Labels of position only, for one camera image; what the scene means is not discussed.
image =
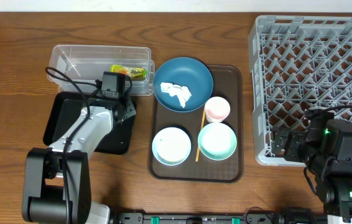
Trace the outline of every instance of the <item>pink cup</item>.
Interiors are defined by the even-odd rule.
[[[229,114],[230,104],[222,97],[212,97],[205,103],[205,116],[209,123],[222,122]]]

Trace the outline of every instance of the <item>wooden tabletop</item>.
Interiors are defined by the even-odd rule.
[[[58,89],[47,80],[44,68],[58,44],[145,46],[157,68],[166,60],[187,56],[207,64],[234,65],[243,76],[244,176],[239,182],[153,178],[147,156],[154,96],[142,96],[137,98],[127,154],[96,152],[89,161],[93,200],[118,212],[244,213],[252,206],[300,206],[321,213],[322,203],[311,192],[302,168],[260,166],[254,158],[247,37],[258,15],[0,13],[0,223],[23,223],[25,157],[32,147],[45,147],[42,137]]]

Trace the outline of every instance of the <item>white tissue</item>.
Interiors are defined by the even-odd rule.
[[[170,96],[177,96],[182,108],[186,107],[186,102],[192,96],[187,86],[174,85],[173,83],[161,83],[161,92],[169,93]]]

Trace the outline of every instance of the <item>dish rack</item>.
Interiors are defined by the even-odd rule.
[[[271,153],[271,131],[305,130],[309,108],[352,105],[352,17],[259,16],[248,45],[255,158],[304,166]],[[352,121],[352,110],[335,117]]]

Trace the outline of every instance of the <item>yellow stick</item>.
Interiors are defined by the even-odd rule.
[[[203,109],[203,114],[202,114],[202,122],[201,122],[201,129],[203,128],[203,123],[205,122],[205,108]],[[198,145],[197,147],[197,156],[195,157],[195,162],[198,162],[198,158],[200,157],[200,146]]]

